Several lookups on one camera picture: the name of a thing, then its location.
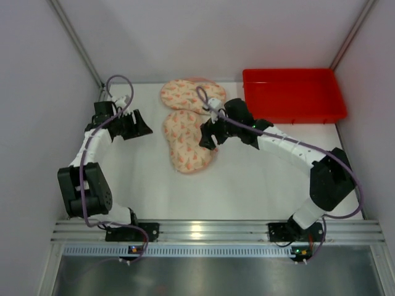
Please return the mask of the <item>floral mesh laundry bag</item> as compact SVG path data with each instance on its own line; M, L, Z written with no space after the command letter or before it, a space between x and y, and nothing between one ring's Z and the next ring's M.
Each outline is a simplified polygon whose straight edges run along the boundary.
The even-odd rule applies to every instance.
M201 115L209 113L203 109L196 88L202 86L209 98L215 97L222 102L227 99L225 89L212 80L205 78L180 78L164 84L160 90L160 99L174 110L189 110Z

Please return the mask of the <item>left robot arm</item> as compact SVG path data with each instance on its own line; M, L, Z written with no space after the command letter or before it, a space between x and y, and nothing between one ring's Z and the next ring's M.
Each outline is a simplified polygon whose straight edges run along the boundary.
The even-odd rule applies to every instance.
M91 228L136 228L138 220L134 211L113 201L101 162L114 139L127 141L149 135L152 129L138 109L130 110L122 101L97 102L94 110L76 157L57 172L66 212L71 218L84 219Z

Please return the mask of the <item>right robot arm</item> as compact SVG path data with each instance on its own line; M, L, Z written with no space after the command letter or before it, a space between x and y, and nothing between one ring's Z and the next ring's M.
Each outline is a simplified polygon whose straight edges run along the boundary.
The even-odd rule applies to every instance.
M222 103L211 97L204 100L203 110L209 112L210 118L201 125L201 147L214 150L228 138L236 137L290 163L309 177L309 197L288 219L290 231L304 232L355 189L356 181L342 149L326 151L291 138L273 123L255 119L240 98Z

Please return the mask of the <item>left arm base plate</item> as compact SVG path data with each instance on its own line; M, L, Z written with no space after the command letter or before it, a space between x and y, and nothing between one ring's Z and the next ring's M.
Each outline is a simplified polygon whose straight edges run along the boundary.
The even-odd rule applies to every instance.
M141 228L147 235L148 241L154 242L159 237L159 223L142 223L140 222L138 228ZM106 242L146 242L146 236L138 229L128 227L112 228L106 231Z

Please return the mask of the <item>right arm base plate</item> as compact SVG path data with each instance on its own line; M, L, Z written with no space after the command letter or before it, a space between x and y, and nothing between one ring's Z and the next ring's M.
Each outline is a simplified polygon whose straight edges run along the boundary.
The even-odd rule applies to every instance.
M272 222L267 226L270 242L320 242L324 234L323 225L319 222L307 229L290 222Z

